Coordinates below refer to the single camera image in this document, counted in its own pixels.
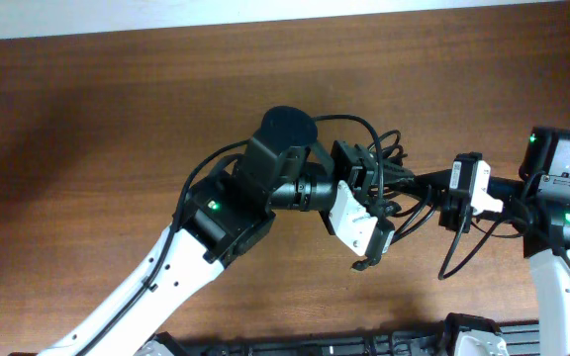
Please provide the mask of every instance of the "brown tabletop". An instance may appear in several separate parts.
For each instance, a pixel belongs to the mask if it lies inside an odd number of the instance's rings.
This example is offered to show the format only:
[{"label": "brown tabletop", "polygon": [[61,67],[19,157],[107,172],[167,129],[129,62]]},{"label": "brown tabletop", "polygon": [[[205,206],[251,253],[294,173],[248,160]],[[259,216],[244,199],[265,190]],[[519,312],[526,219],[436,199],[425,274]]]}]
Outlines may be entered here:
[{"label": "brown tabletop", "polygon": [[[188,173],[283,104],[401,130],[416,173],[474,150],[516,178],[534,125],[570,129],[570,3],[0,41],[0,355],[41,350],[88,316],[170,222]],[[354,123],[319,127],[327,148],[370,141]],[[537,318],[521,240],[488,241],[439,282],[451,238],[435,217],[354,274],[317,214],[278,213],[161,329],[231,339],[449,312]]]}]

